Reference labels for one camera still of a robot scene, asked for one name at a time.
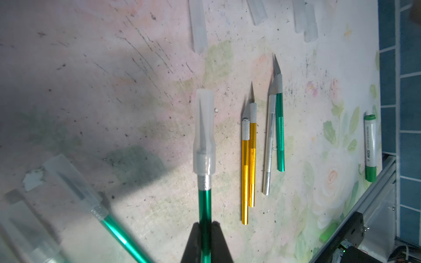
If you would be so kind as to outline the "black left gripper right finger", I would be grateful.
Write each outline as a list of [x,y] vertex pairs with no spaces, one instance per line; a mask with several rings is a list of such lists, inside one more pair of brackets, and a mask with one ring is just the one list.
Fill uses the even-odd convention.
[[233,263],[231,253],[229,251],[227,242],[223,235],[220,223],[212,222],[212,247],[211,257],[212,263]]

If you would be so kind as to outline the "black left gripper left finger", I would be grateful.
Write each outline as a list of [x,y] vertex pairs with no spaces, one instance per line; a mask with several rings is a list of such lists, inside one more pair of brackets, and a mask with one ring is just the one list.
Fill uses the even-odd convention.
[[201,262],[201,230],[198,222],[194,223],[187,240],[181,263]]

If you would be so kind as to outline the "gold carving knife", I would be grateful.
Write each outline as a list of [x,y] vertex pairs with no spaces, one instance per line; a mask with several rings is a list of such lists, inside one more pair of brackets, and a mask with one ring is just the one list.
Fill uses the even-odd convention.
[[250,186],[249,207],[255,206],[255,169],[257,148],[257,104],[255,103],[253,84],[251,84],[250,106]]
[[248,187],[250,162],[250,106],[246,101],[241,118],[241,221],[248,224]]

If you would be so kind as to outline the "silver carving knife capped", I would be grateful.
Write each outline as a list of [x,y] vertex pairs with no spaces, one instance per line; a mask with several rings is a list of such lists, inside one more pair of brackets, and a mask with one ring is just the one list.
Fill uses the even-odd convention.
[[266,138],[265,138],[265,156],[264,156],[264,176],[262,193],[269,195],[271,166],[273,156],[274,127],[275,127],[275,111],[276,111],[276,81],[273,80],[269,87],[267,118],[266,118]]

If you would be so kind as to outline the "clear protective knife cap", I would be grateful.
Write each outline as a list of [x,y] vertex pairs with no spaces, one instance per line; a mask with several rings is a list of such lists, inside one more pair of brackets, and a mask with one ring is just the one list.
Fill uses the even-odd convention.
[[189,0],[193,50],[203,54],[208,48],[207,30],[203,0]]

